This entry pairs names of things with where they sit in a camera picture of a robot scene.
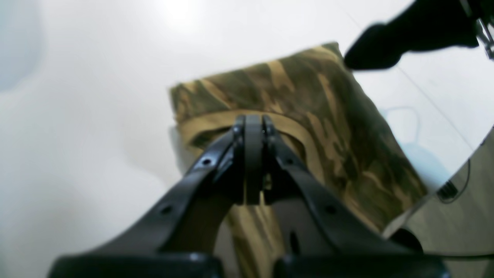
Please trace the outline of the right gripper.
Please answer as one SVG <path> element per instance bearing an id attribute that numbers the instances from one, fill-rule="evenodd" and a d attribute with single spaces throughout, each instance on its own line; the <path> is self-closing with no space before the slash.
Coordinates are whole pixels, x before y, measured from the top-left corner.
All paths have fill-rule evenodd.
<path id="1" fill-rule="evenodd" d="M 383 70 L 408 52 L 482 47 L 493 60 L 492 0 L 416 0 L 388 23 L 369 26 L 344 56 L 352 70 Z"/>

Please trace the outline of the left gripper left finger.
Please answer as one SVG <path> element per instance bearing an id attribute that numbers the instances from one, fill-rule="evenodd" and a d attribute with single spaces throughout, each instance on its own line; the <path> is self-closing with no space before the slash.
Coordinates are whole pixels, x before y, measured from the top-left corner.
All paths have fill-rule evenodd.
<path id="1" fill-rule="evenodd" d="M 245 200 L 246 117 L 214 141 L 141 219 L 92 251 L 60 257 L 50 278 L 223 278 L 218 229 Z"/>

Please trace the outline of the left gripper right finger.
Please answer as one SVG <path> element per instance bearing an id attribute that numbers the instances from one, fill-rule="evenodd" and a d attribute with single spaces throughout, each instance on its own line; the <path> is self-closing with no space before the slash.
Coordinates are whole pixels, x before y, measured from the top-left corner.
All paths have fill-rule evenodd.
<path id="1" fill-rule="evenodd" d="M 437 256 L 424 255 L 369 229 L 321 185 L 283 142 L 269 116 L 253 116 L 254 165 L 264 179 L 288 252 L 274 278 L 449 278 Z"/>

